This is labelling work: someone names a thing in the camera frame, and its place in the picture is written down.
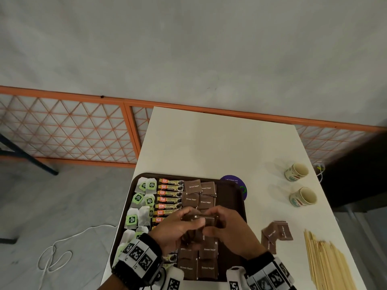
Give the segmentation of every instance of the orange metal frame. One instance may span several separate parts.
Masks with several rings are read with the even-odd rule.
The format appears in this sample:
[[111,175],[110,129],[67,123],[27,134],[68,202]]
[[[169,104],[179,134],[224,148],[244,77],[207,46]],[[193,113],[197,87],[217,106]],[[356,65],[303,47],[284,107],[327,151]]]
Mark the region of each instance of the orange metal frame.
[[[133,150],[137,158],[141,150],[141,141],[138,135],[138,130],[137,130],[135,118],[133,115],[132,107],[143,107],[143,108],[165,107],[165,108],[180,109],[180,110],[193,111],[193,112],[203,112],[203,113],[223,115],[223,116],[240,117],[240,118],[253,119],[253,120],[262,120],[262,121],[270,121],[270,122],[285,123],[285,124],[299,124],[299,125],[305,125],[305,126],[329,127],[329,128],[337,128],[337,129],[347,129],[352,131],[380,132],[380,131],[386,130],[386,128],[379,127],[379,126],[322,121],[322,120],[313,120],[313,119],[304,119],[304,118],[286,117],[286,116],[277,116],[277,115],[268,115],[268,114],[257,114],[257,113],[250,113],[250,112],[239,112],[239,111],[185,106],[185,105],[168,104],[168,103],[160,103],[160,102],[149,102],[144,100],[132,100],[132,99],[124,99],[124,98],[111,98],[111,97],[104,97],[104,96],[98,97],[93,95],[80,95],[80,94],[74,94],[74,93],[51,92],[51,91],[33,90],[33,89],[26,89],[26,88],[0,86],[0,93],[9,94],[9,95],[21,95],[21,96],[27,96],[27,97],[53,98],[58,100],[72,100],[77,102],[90,102],[90,103],[98,103],[98,104],[117,105],[120,107],[121,112],[123,114],[124,121],[128,129],[129,137],[133,144]],[[114,166],[114,167],[134,167],[135,166],[135,164],[112,163],[112,162],[101,162],[101,161],[99,162],[98,161],[78,161],[78,160],[47,159],[47,158],[40,158],[40,160],[74,163],[74,164],[77,163],[77,164],[87,164],[87,165]]]

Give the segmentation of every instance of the patterned paper cup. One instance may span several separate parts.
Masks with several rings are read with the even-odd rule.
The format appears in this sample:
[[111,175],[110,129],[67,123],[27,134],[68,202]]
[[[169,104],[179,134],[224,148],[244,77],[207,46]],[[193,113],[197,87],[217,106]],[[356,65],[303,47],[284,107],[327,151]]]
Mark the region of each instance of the patterned paper cup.
[[288,170],[285,171],[285,178],[291,182],[296,182],[309,174],[308,167],[301,163],[294,163]]
[[317,202],[317,195],[308,187],[302,187],[295,193],[289,195],[290,203],[299,208],[301,206],[314,205]]

